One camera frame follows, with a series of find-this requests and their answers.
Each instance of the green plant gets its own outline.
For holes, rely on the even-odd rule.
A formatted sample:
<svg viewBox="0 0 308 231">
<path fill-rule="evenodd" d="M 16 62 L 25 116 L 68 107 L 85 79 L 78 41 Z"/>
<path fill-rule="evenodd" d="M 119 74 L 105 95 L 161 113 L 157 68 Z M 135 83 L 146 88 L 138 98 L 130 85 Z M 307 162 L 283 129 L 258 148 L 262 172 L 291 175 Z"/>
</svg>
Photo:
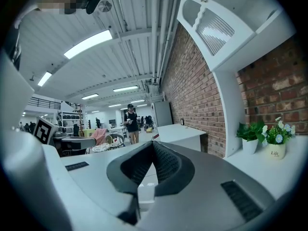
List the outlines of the green plant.
<svg viewBox="0 0 308 231">
<path fill-rule="evenodd" d="M 263 127 L 262 134 L 258 137 L 263 146 L 267 144 L 285 144 L 295 135 L 295 126 L 291 127 L 289 124 L 283 124 L 280 119 L 281 117 L 276 119 L 278 124 L 271 129 L 268 129 L 268 126 Z"/>
<path fill-rule="evenodd" d="M 251 123 L 249 125 L 240 123 L 236 136 L 247 141 L 254 141 L 261 136 L 264 122 Z"/>
</svg>

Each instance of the red brick wall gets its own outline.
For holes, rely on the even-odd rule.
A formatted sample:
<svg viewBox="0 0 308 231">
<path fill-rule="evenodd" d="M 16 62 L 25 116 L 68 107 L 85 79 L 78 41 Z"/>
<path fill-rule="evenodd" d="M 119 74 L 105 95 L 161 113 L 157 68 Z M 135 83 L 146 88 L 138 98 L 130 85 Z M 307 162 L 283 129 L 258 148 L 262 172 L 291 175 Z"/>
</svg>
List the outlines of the red brick wall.
<svg viewBox="0 0 308 231">
<path fill-rule="evenodd" d="M 213 74 L 188 32 L 178 26 L 162 83 L 174 123 L 207 132 L 207 152 L 224 157 L 225 123 Z"/>
<path fill-rule="evenodd" d="M 307 65 L 295 35 L 239 71 L 246 122 L 272 125 L 281 116 L 297 134 L 308 134 Z"/>
</svg>

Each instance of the black vent grille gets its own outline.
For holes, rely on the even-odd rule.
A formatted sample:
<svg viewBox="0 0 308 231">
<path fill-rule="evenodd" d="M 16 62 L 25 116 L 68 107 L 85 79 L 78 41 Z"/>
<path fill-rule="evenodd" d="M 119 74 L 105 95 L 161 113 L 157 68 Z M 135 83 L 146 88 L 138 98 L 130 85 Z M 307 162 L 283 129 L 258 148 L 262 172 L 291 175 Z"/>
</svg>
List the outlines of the black vent grille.
<svg viewBox="0 0 308 231">
<path fill-rule="evenodd" d="M 87 162 L 81 162 L 81 163 L 77 163 L 77 164 L 71 164 L 71 165 L 67 165 L 65 166 L 67 171 L 71 171 L 71 170 L 74 170 L 74 169 L 78 169 L 78 168 L 81 168 L 81 167 L 85 167 L 85 166 L 88 166 L 89 164 Z"/>
<path fill-rule="evenodd" d="M 246 222 L 262 213 L 256 203 L 234 181 L 222 183 L 221 186 Z"/>
</svg>

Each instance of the ceiling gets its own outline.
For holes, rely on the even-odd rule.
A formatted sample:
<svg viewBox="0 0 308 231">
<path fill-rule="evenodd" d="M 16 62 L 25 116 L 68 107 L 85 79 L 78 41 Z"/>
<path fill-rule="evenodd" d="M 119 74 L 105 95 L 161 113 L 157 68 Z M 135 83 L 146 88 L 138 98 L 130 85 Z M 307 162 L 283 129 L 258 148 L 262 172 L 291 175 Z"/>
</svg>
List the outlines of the ceiling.
<svg viewBox="0 0 308 231">
<path fill-rule="evenodd" d="M 169 0 L 166 10 L 166 33 L 163 34 L 162 47 L 159 44 L 162 0 L 159 0 L 157 6 L 156 32 L 152 32 L 152 0 L 108 1 L 112 4 L 112 8 L 104 13 L 100 11 L 98 5 L 91 15 L 85 11 L 77 11 L 72 15 L 32 11 L 24 17 L 20 25 L 22 47 L 20 73 L 35 93 L 95 106 L 108 106 L 139 99 L 148 101 L 150 99 L 148 90 L 152 95 L 158 94 L 157 84 L 151 85 L 159 82 L 158 68 L 165 64 L 158 64 L 157 59 L 158 53 L 160 51 L 164 53 L 163 49 L 166 46 L 165 39 L 173 0 Z M 169 40 L 171 42 L 177 26 L 176 14 L 171 23 L 172 33 Z M 73 46 L 105 30 L 110 30 L 112 40 L 93 46 L 70 60 L 64 56 L 64 53 Z M 152 39 L 155 37 L 156 63 L 152 64 Z M 168 60 L 170 48 L 171 44 L 168 44 L 165 62 Z M 37 84 L 46 71 L 51 72 L 52 76 L 43 87 L 39 87 Z M 115 88 L 131 85 L 138 85 L 139 89 L 113 92 Z M 94 93 L 99 96 L 86 101 L 81 99 Z"/>
</svg>

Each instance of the fluorescent light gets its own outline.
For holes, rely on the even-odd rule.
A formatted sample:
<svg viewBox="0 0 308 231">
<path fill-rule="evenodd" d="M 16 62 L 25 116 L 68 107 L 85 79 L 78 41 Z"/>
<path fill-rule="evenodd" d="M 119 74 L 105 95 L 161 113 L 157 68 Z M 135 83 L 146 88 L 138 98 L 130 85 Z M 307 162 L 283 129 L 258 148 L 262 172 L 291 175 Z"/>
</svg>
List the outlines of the fluorescent light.
<svg viewBox="0 0 308 231">
<path fill-rule="evenodd" d="M 68 59 L 71 59 L 72 57 L 87 50 L 88 48 L 91 48 L 94 45 L 97 45 L 110 39 L 112 39 L 110 31 L 103 31 L 75 45 L 73 48 L 64 53 L 64 56 L 66 56 Z"/>
<path fill-rule="evenodd" d="M 45 84 L 45 82 L 50 78 L 50 76 L 52 76 L 52 74 L 49 72 L 46 72 L 44 76 L 42 77 L 42 79 L 40 79 L 38 86 L 42 87 Z"/>
<path fill-rule="evenodd" d="M 120 104 L 110 105 L 108 107 L 116 107 L 116 106 L 120 106 Z"/>
<path fill-rule="evenodd" d="M 123 90 L 131 90 L 131 89 L 138 89 L 138 86 L 132 86 L 132 87 L 123 87 L 119 89 L 114 89 L 114 91 L 123 91 Z"/>
<path fill-rule="evenodd" d="M 132 103 L 144 102 L 144 100 L 132 101 Z"/>
<path fill-rule="evenodd" d="M 86 100 L 86 99 L 94 98 L 94 97 L 97 97 L 97 96 L 98 96 L 98 94 L 96 93 L 96 94 L 92 94 L 92 95 L 90 95 L 90 96 L 83 97 L 82 99 L 83 99 L 83 100 Z"/>
</svg>

